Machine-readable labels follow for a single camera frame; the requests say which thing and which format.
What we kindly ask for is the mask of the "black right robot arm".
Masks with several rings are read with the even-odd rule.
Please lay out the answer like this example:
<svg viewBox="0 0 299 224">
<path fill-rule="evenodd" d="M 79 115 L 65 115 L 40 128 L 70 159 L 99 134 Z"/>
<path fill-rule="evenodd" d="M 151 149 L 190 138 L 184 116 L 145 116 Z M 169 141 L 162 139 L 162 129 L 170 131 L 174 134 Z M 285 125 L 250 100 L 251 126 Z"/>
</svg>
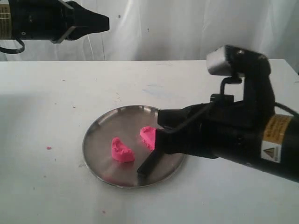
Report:
<svg viewBox="0 0 299 224">
<path fill-rule="evenodd" d="M 223 158 L 294 182 L 299 180 L 299 120 L 261 119 L 243 101 L 160 110 L 155 149 Z"/>
</svg>

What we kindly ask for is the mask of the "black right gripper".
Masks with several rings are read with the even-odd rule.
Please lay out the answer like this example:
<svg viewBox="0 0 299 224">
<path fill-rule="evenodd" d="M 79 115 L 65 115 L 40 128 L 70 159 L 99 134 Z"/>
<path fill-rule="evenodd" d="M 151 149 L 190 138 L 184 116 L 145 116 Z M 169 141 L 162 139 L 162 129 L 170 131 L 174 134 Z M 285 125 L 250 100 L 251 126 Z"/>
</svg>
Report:
<svg viewBox="0 0 299 224">
<path fill-rule="evenodd" d="M 164 130 L 156 130 L 155 149 L 166 154 L 181 153 L 208 159 L 221 157 L 237 163 L 275 163 L 276 145 L 264 140 L 266 126 L 274 114 L 273 102 L 249 101 L 159 110 L 157 123 Z M 199 129 L 169 131 L 197 120 Z"/>
</svg>

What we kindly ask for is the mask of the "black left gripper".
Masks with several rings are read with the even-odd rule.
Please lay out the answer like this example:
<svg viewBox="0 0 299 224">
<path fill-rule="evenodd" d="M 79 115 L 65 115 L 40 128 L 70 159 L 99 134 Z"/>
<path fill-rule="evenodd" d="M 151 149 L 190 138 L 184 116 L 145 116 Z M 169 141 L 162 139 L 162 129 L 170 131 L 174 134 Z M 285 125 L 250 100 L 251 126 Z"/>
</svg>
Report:
<svg viewBox="0 0 299 224">
<path fill-rule="evenodd" d="M 12 39 L 61 43 L 109 31 L 109 18 L 69 0 L 10 0 Z"/>
</svg>

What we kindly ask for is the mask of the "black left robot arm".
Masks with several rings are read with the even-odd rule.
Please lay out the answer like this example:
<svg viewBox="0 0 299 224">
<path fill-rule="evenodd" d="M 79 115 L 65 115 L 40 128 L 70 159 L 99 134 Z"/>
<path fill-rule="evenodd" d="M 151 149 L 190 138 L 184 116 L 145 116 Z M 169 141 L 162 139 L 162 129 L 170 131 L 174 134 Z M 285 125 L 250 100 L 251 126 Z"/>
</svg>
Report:
<svg viewBox="0 0 299 224">
<path fill-rule="evenodd" d="M 70 0 L 2 0 L 2 40 L 47 40 L 61 43 L 106 32 L 109 18 Z"/>
</svg>

